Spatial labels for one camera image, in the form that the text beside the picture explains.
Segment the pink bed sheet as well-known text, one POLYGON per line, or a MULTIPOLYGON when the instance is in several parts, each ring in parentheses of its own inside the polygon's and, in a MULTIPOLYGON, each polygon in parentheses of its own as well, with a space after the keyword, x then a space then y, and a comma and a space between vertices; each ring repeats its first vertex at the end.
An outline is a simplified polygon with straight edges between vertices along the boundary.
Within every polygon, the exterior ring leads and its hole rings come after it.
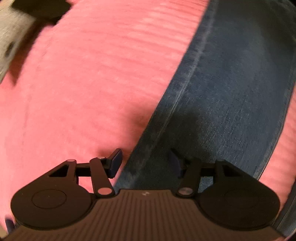
POLYGON ((218 225, 192 199, 175 196, 177 189, 116 191, 210 1, 69 2, 70 10, 56 24, 34 24, 1 80, 6 240, 292 239, 295 85, 271 158, 258 178, 252 176, 280 199, 270 226, 232 230, 218 225), (109 180, 114 196, 97 199, 69 226, 38 230, 16 222, 11 199, 18 190, 68 159, 88 163, 116 149, 123 160, 109 180))

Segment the blue denim jeans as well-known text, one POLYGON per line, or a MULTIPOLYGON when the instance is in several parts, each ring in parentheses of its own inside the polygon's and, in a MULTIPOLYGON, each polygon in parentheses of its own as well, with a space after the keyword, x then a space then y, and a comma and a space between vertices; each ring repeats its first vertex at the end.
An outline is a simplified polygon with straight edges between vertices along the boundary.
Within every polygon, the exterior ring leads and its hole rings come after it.
POLYGON ((168 153, 258 178, 295 85, 291 1, 210 1, 115 190, 177 189, 168 153))

